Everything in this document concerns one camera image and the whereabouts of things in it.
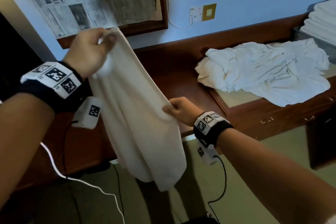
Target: white wall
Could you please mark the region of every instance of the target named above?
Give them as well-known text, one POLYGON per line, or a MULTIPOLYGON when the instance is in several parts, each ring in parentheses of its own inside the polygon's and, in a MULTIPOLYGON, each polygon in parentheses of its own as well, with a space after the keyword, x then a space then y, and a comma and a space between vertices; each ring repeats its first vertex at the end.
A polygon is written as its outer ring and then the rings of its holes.
MULTIPOLYGON (((169 24, 167 30, 132 36, 128 40, 133 48, 140 48, 185 39, 302 14, 309 5, 321 1, 324 0, 170 0, 170 18, 179 27, 188 26, 189 8, 192 6, 217 3, 215 19, 194 24, 186 30, 178 30, 169 24)), ((48 50, 57 59, 65 55, 66 51, 53 38, 29 0, 2 0, 0 12, 40 56, 49 57, 46 54, 48 50)))

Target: plastic bin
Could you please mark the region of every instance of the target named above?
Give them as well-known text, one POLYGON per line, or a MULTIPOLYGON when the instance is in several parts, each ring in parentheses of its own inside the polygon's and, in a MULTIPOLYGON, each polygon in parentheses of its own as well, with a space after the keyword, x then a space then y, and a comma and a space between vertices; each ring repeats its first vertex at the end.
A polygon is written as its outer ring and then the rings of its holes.
POLYGON ((318 47, 325 50, 326 54, 329 56, 329 61, 333 64, 336 64, 336 46, 335 45, 330 44, 326 41, 323 41, 319 38, 316 38, 305 32, 300 31, 300 27, 295 27, 293 28, 293 30, 294 30, 294 39, 293 39, 294 41, 313 38, 315 40, 315 43, 318 45, 318 47))

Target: drawer handle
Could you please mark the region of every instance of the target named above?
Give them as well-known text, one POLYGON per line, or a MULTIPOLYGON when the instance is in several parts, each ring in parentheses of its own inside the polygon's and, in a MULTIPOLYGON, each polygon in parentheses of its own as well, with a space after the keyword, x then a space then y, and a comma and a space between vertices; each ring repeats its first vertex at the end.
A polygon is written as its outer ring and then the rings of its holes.
POLYGON ((315 116, 314 116, 314 115, 310 116, 309 118, 305 118, 304 120, 305 120, 305 121, 310 121, 310 120, 313 120, 313 119, 315 119, 315 116))
POLYGON ((261 120, 260 122, 261 122, 262 124, 265 124, 265 123, 271 122, 272 120, 273 120, 273 118, 272 118, 272 117, 270 117, 270 118, 267 118, 267 119, 261 120))

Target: person's left arm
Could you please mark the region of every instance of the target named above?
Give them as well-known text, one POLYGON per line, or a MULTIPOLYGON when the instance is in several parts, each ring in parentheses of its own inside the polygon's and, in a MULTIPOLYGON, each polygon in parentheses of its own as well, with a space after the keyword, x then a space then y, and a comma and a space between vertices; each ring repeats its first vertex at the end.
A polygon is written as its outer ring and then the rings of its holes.
MULTIPOLYGON (((104 64, 115 44, 115 36, 109 35, 98 45, 106 33, 103 28, 81 31, 64 58, 83 79, 104 64)), ((27 93, 15 94, 0 105, 0 209, 28 168, 54 117, 48 104, 27 93)))

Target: black cable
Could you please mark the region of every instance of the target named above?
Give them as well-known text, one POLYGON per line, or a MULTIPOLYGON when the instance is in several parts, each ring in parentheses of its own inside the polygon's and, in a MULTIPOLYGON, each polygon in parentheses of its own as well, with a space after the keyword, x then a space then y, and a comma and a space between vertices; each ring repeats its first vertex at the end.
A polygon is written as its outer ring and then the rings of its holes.
POLYGON ((125 212, 124 212, 124 205, 123 205, 123 200, 121 198, 121 192, 120 192, 120 180, 119 180, 119 173, 117 171, 117 168, 113 165, 115 172, 117 173, 117 178, 118 178, 118 190, 119 190, 119 198, 120 198, 120 203, 121 203, 121 209, 123 210, 123 215, 125 217, 125 212))
MULTIPOLYGON (((74 123, 77 123, 77 122, 78 122, 78 120, 72 121, 66 127, 66 129, 64 131, 64 135, 63 135, 62 165, 63 165, 63 169, 64 169, 64 176, 66 176, 66 179, 68 179, 68 176, 67 176, 67 168, 66 168, 66 164, 65 164, 65 139, 67 137, 67 132, 68 132, 69 128, 71 127, 71 125, 74 124, 74 123)), ((77 216, 78 216, 78 223, 82 224, 82 216, 81 216, 81 213, 79 211, 78 202, 77 202, 77 199, 76 199, 75 194, 73 192, 71 183, 68 184, 68 188, 70 190, 70 194, 71 194, 71 197, 72 197, 72 200, 73 200, 73 204, 75 205, 75 208, 76 208, 76 212, 77 212, 77 216)))
POLYGON ((219 222, 219 220, 218 220, 218 218, 217 218, 217 216, 216 216, 214 210, 212 209, 210 203, 214 203, 214 202, 217 202, 218 200, 220 200, 220 199, 224 196, 224 194, 225 194, 225 192, 226 192, 226 184, 227 184, 227 181, 226 181, 226 170, 225 170, 225 166, 224 166, 224 163, 223 163, 222 159, 221 159, 219 156, 217 156, 217 155, 215 155, 214 158, 218 158, 218 159, 221 161, 222 165, 223 165, 223 168, 224 168, 224 174, 225 174, 225 186, 224 186, 224 191, 223 191, 222 195, 221 195, 219 198, 217 198, 216 200, 209 201, 209 202, 208 202, 208 205, 209 205, 210 209, 212 210, 213 214, 215 215, 215 217, 216 217, 216 219, 217 219, 217 222, 218 222, 219 224, 221 224, 221 223, 219 222))

